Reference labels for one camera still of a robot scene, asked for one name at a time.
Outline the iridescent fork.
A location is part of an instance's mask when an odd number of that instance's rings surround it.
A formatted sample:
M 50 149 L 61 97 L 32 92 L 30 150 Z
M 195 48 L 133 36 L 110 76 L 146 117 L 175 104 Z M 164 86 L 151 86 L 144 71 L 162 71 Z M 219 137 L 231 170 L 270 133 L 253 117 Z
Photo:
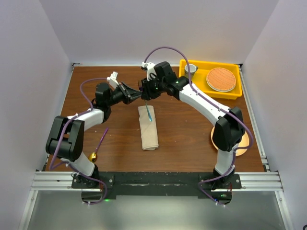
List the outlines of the iridescent fork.
M 143 86 L 142 86 L 141 80 L 138 81 L 138 88 L 139 88 L 140 92 L 143 92 Z M 152 122 L 152 116 L 150 114 L 150 111 L 149 111 L 149 108 L 148 108 L 148 105 L 147 105 L 147 101 L 144 100 L 144 103 L 145 103 L 145 108 L 146 108 L 146 111 L 147 111 L 148 119 L 149 119 L 150 122 Z

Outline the beige cloth napkin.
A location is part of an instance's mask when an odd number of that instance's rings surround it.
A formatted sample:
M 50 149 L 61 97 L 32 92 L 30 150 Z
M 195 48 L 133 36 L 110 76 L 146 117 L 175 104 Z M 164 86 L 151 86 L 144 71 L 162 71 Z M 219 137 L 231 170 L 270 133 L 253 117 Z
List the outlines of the beige cloth napkin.
M 145 105 L 138 107 L 142 150 L 155 150 L 159 147 L 155 112 L 152 105 L 149 105 L 148 108 L 152 116 L 152 122 L 148 119 Z

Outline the gold purple spoon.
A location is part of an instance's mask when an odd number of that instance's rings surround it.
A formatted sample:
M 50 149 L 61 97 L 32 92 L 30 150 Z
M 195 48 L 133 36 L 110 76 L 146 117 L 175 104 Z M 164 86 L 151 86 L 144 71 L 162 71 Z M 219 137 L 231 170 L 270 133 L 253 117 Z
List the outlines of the gold purple spoon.
M 96 146 L 94 152 L 92 152 L 92 153 L 89 155 L 88 159 L 89 159 L 90 162 L 95 163 L 95 162 L 97 161 L 97 153 L 98 153 L 98 151 L 99 151 L 99 148 L 100 148 L 100 146 L 101 146 L 101 144 L 102 144 L 102 142 L 103 142 L 103 140 L 104 140 L 104 138 L 105 138 L 105 136 L 106 136 L 108 130 L 109 130 L 109 128 L 106 128 L 106 129 L 105 129 L 105 131 L 104 131 L 102 137 L 100 138 L 99 143 L 97 144 L 97 146 Z

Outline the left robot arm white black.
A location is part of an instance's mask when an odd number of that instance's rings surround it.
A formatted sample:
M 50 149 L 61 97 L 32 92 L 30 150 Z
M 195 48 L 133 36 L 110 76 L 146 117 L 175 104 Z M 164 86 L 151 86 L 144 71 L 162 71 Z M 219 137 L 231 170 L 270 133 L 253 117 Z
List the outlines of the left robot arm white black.
M 46 143 L 46 152 L 52 155 L 49 170 L 60 166 L 56 158 L 79 173 L 80 180 L 89 188 L 99 186 L 98 167 L 83 153 L 84 132 L 102 124 L 111 114 L 111 106 L 123 102 L 130 104 L 141 97 L 143 85 L 138 83 L 138 90 L 125 83 L 110 84 L 102 82 L 95 88 L 95 98 L 90 101 L 90 108 L 82 113 L 64 117 L 55 117 Z

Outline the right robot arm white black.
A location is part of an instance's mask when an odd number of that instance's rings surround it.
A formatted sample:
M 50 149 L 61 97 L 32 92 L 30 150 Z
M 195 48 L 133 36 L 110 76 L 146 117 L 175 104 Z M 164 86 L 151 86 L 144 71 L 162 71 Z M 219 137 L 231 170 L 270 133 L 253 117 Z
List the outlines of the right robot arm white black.
M 146 71 L 146 78 L 140 82 L 142 99 L 153 100 L 166 93 L 190 105 L 213 124 L 213 142 L 218 148 L 213 181 L 217 187 L 225 188 L 231 182 L 236 148 L 245 133 L 241 110 L 217 103 L 187 77 L 177 77 L 166 61 L 159 64 L 143 62 L 141 69 Z

